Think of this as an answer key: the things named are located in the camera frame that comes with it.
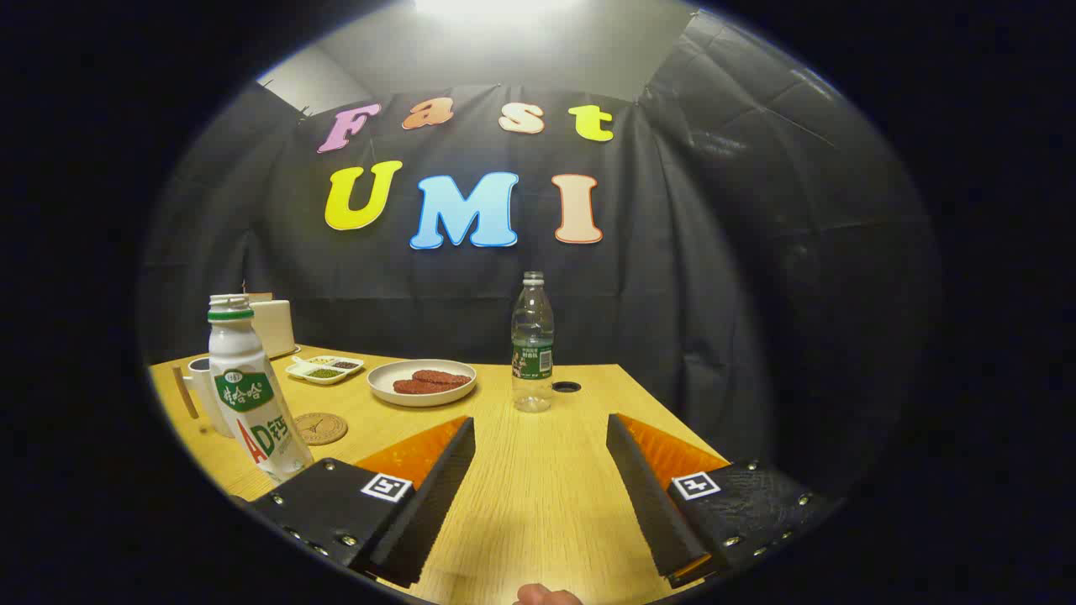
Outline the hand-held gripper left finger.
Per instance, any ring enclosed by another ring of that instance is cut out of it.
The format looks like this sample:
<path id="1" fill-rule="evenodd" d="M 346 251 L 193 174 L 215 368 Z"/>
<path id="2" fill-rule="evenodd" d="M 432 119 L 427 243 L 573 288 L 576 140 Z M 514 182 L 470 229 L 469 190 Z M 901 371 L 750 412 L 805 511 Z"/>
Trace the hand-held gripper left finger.
<path id="1" fill-rule="evenodd" d="M 261 497 L 237 504 L 336 566 L 416 583 L 476 450 L 461 416 L 357 462 L 324 458 Z"/>

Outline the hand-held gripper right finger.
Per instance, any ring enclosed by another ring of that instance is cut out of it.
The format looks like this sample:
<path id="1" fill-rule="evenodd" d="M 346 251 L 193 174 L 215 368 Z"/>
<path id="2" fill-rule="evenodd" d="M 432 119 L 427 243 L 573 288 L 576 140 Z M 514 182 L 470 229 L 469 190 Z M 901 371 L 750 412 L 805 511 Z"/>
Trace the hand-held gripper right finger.
<path id="1" fill-rule="evenodd" d="M 612 413 L 606 445 L 672 588 L 758 566 L 839 507 L 768 463 L 730 462 L 637 418 Z"/>

